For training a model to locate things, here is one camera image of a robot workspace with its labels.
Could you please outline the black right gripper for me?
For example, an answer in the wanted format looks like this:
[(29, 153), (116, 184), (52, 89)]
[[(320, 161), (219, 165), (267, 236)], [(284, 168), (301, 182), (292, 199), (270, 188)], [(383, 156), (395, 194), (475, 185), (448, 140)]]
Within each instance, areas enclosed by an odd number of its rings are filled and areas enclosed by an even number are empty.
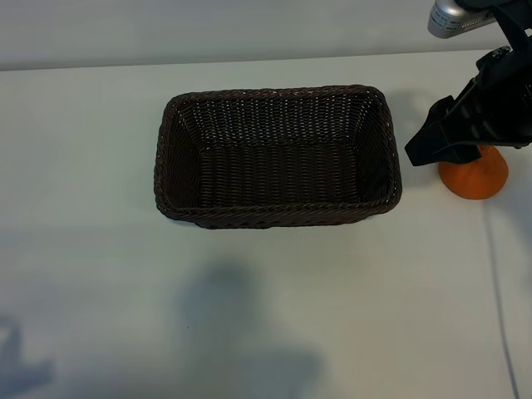
[[(495, 49), (476, 62), (478, 74), (454, 102), (434, 103), (407, 142), (413, 166), (442, 161), (468, 164), (482, 157), (477, 144), (521, 148), (531, 143), (531, 50)], [(446, 137), (441, 129), (441, 120)]]

